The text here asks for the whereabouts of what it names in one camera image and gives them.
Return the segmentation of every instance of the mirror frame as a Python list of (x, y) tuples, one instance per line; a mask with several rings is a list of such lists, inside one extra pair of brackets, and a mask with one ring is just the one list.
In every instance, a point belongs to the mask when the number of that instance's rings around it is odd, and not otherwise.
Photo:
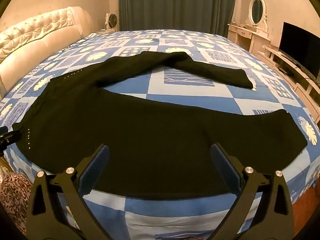
[(248, 18), (246, 20), (246, 24), (247, 25), (250, 25), (250, 26), (255, 26), (259, 29), (262, 29), (264, 30), (265, 32), (268, 31), (268, 25), (267, 25), (267, 14), (266, 14), (266, 4), (264, 2), (264, 0), (259, 0), (261, 1), (262, 3), (262, 8), (263, 8), (263, 12), (262, 12), (262, 17), (260, 19), (260, 21), (258, 23), (255, 23), (253, 21), (253, 18), (252, 18), (252, 7), (253, 7), (253, 3), (255, 2), (256, 0), (251, 0), (250, 2), (250, 5), (249, 5), (249, 14), (248, 14)]

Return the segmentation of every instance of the dark green curtain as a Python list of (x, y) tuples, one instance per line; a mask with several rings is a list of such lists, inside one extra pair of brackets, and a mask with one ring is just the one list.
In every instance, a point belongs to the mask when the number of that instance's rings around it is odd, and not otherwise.
[(119, 0), (121, 31), (180, 29), (227, 36), (235, 0)]

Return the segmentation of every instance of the drawer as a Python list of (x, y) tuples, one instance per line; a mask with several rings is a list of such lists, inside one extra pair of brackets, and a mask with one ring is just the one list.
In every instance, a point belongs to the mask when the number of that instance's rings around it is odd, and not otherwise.
[(245, 38), (248, 38), (248, 39), (251, 39), (252, 38), (252, 33), (249, 32), (249, 31), (245, 31), (245, 30), (242, 30), (242, 29), (238, 29), (237, 30), (237, 33), (239, 35), (241, 35), (242, 37), (245, 37)]
[(228, 40), (233, 42), (233, 43), (236, 43), (236, 38), (237, 38), (237, 34), (235, 32), (232, 32), (232, 31), (228, 31)]
[(234, 26), (230, 26), (229, 25), (229, 31), (236, 33), (237, 32), (237, 28)]

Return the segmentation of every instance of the cream leather headboard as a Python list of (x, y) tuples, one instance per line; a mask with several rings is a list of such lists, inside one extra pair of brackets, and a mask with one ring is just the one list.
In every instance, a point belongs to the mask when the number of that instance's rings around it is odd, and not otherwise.
[(1, 32), (1, 99), (42, 61), (91, 33), (91, 17), (80, 7), (31, 17)]

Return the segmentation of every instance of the floor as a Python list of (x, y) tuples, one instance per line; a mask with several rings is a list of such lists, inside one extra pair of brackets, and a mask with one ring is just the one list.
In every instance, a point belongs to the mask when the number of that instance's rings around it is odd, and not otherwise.
[(6, 167), (9, 171), (12, 171), (11, 167), (3, 157), (0, 158), (0, 166)]
[(292, 206), (295, 235), (304, 227), (319, 204), (320, 178), (318, 179), (316, 187), (309, 188)]

